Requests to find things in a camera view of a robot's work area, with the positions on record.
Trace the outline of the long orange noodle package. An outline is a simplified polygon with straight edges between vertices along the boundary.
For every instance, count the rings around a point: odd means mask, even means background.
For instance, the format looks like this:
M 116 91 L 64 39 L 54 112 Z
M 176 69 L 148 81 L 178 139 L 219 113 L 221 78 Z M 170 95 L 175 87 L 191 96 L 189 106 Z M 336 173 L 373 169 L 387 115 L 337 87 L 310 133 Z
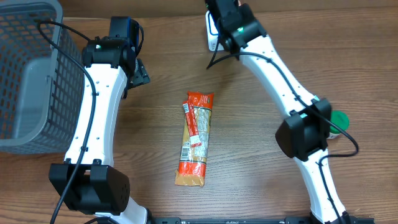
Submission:
M 189 91 L 175 185 L 204 186 L 214 94 Z

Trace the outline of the green lid white jar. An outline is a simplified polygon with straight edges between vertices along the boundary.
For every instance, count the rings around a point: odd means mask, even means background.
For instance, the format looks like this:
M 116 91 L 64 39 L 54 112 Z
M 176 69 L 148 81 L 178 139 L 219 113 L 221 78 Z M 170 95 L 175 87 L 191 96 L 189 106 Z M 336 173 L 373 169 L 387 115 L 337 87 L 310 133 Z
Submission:
M 349 128 L 349 118 L 342 111 L 332 111 L 330 121 L 344 131 L 346 131 Z M 341 132 L 339 132 L 333 126 L 330 127 L 330 133 L 329 133 L 329 137 L 328 137 L 329 139 L 337 138 L 340 135 L 341 135 Z

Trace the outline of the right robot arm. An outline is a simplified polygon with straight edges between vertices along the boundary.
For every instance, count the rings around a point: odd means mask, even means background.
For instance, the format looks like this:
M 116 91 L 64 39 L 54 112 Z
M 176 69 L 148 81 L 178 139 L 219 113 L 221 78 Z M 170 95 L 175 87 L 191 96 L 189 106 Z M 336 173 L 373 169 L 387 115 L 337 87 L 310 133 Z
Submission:
M 279 57 L 272 40 L 248 4 L 206 0 L 218 43 L 260 81 L 283 119 L 275 138 L 284 154 L 298 165 L 316 223 L 348 223 L 328 159 L 331 104 L 306 90 Z

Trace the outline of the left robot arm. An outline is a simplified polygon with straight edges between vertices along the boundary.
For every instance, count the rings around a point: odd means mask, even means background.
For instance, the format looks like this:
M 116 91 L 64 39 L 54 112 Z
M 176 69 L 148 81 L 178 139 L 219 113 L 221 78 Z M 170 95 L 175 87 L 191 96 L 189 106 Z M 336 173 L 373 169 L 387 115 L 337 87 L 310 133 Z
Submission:
M 88 39 L 82 60 L 71 55 L 85 76 L 85 89 L 73 140 L 61 164 L 52 164 L 49 180 L 60 207 L 94 215 L 94 223 L 153 223 L 150 211 L 130 196 L 127 175 L 114 168 L 113 140 L 120 101 L 131 88 L 148 84 L 137 56 L 144 41 L 142 26 L 131 17 L 111 18 L 109 34 Z

